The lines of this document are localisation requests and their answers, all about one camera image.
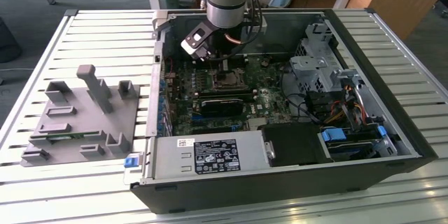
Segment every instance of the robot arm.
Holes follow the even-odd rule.
[[[232,40],[229,34],[235,34],[237,38],[241,35],[245,1],[207,0],[207,21],[197,25],[181,42],[184,50],[195,59],[205,60],[212,56],[228,54],[229,49],[237,44],[235,41],[239,40]],[[284,7],[289,0],[257,0],[257,2],[268,6]],[[255,22],[261,23],[261,20],[261,16],[257,17],[257,20],[251,20],[252,26]]]

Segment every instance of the barcode label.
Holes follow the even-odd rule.
[[[193,138],[177,139],[177,147],[192,147],[195,145]]]

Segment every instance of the motherboard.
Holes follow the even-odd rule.
[[[173,135],[256,130],[292,120],[279,87],[284,62],[263,56],[247,56],[244,62],[227,71],[183,62],[171,71]]]

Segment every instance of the black plastic cover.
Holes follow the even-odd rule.
[[[331,163],[317,134],[320,127],[312,123],[276,123],[259,127],[263,139],[272,143],[272,167]]]

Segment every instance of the white slatted surface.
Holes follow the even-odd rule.
[[[440,159],[409,174],[400,174],[367,191],[251,206],[157,216],[123,183],[123,160],[24,168],[16,164],[47,97],[49,80],[83,85],[71,77],[79,64],[91,62],[108,84],[123,79],[144,85],[135,136],[145,134],[153,41],[137,38],[152,31],[151,11],[83,11],[64,29],[12,130],[0,150],[1,223],[411,223],[448,218],[448,105],[425,73],[385,40],[380,26],[365,12],[344,11],[347,27],[432,144]],[[132,38],[129,43],[76,41],[84,35]],[[144,146],[135,140],[135,149]]]

